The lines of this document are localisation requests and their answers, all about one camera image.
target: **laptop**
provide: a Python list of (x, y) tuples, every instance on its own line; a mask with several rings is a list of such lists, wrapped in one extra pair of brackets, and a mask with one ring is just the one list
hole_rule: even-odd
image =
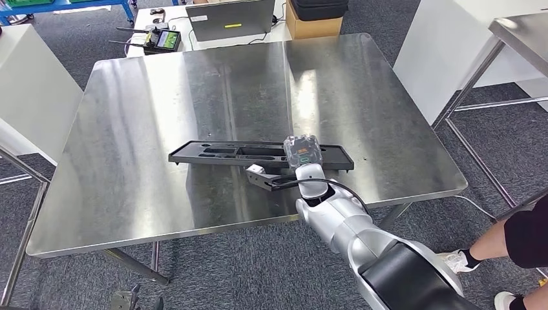
[(241, 0), (188, 6), (196, 40), (267, 34), (272, 28), (275, 0)]

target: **silver robot arm segment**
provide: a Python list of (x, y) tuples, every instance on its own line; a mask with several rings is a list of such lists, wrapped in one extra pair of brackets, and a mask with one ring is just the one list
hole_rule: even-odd
[[(295, 170), (298, 180), (325, 179), (318, 163)], [(297, 211), (331, 251), (349, 264), (373, 310), (477, 309), (462, 298), (457, 276), (426, 246), (374, 223), (356, 197), (323, 182), (299, 183)]]

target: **gray carpet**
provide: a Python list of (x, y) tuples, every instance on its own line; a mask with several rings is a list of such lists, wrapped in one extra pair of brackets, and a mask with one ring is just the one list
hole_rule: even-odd
[[(140, 2), (141, 7), (169, 0)], [(394, 63), (418, 0), (351, 0), (343, 33), (369, 32)], [(95, 61), (123, 57), (120, 46), (106, 40), (126, 40), (114, 30), (127, 26), (121, 8), (111, 12), (37, 14), (34, 25), (48, 46), (84, 87)], [(522, 98), (514, 84), (475, 90), (466, 104)], [(548, 114), (538, 105), (460, 112), (454, 119), (510, 193), (522, 200), (548, 185), (543, 163), (548, 148)], [(454, 157), (470, 187), (463, 193), (494, 214), (507, 210), (504, 201), (446, 126), (439, 137)], [(53, 168), (37, 155), (25, 160), (51, 175)], [(14, 173), (0, 162), (0, 176)], [(32, 180), (0, 185), (0, 258), (11, 262), (34, 200)], [(387, 208), (376, 209), (376, 219)], [(457, 198), (415, 203), (391, 231), (418, 240), (435, 251), (469, 246), (490, 226), (489, 219)], [(123, 248), (142, 262), (150, 260), (150, 245)], [(5, 284), (9, 263), (0, 265)], [(113, 291), (141, 283), (140, 305), (151, 309), (162, 295), (166, 309), (369, 309), (355, 290), (341, 257), (332, 254), (302, 222), (282, 223), (195, 236), (161, 243), (160, 271), (173, 282), (162, 287), (121, 268), (101, 254), (25, 261), (13, 304), (31, 309), (108, 309)], [(481, 309), (493, 310), (496, 293), (526, 293), (540, 276), (516, 267), (509, 259), (485, 262), (461, 276), (467, 298)]]

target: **white sneaker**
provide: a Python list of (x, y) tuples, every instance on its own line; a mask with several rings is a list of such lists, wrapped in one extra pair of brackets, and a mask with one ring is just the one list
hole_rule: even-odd
[(476, 265), (474, 268), (467, 267), (468, 260), (461, 250), (456, 250), (451, 253), (439, 253), (437, 257), (441, 258), (443, 262), (453, 270), (454, 273), (469, 273), (474, 271), (480, 266)]
[(496, 310), (509, 310), (510, 304), (516, 299), (512, 293), (500, 292), (495, 296)]

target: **metal table surface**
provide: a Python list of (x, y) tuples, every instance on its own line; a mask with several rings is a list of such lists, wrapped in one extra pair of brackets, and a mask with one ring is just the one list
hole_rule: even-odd
[(489, 30), (548, 76), (548, 13), (496, 18)]
[(188, 140), (342, 145), (370, 207), (467, 186), (368, 34), (98, 62), (26, 249), (48, 258), (296, 220), (298, 191), (167, 162)]

